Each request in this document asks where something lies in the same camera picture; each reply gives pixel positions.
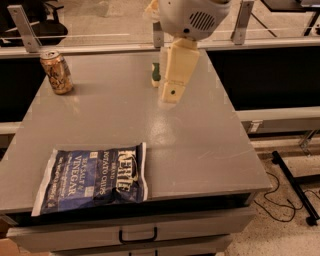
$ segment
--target gray table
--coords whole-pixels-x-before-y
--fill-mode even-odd
[[[148,200],[270,188],[260,160],[206,53],[181,102],[168,109],[151,86],[158,53],[66,57],[75,83],[47,79],[0,162],[0,213],[31,211],[53,148],[147,143]]]

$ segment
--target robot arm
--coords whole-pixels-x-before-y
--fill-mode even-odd
[[[160,98],[177,103],[199,59],[197,41],[209,37],[228,15],[230,0],[152,0],[148,8],[162,30],[174,37],[167,53],[162,53],[167,56],[160,58],[167,60]]]

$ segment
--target beer can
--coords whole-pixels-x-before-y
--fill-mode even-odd
[[[73,83],[68,64],[58,51],[47,51],[40,55],[41,65],[47,74],[52,90],[65,94],[72,90]]]

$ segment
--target kettle chips bag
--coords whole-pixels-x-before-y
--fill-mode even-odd
[[[54,150],[32,216],[147,199],[146,144],[108,150]]]

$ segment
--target white drawer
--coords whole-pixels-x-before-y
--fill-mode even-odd
[[[242,231],[253,216],[246,207],[12,228],[8,237],[30,252],[60,251],[230,234]]]
[[[51,256],[186,256],[223,252],[232,239],[229,235],[153,242],[139,246],[109,246],[51,253]]]

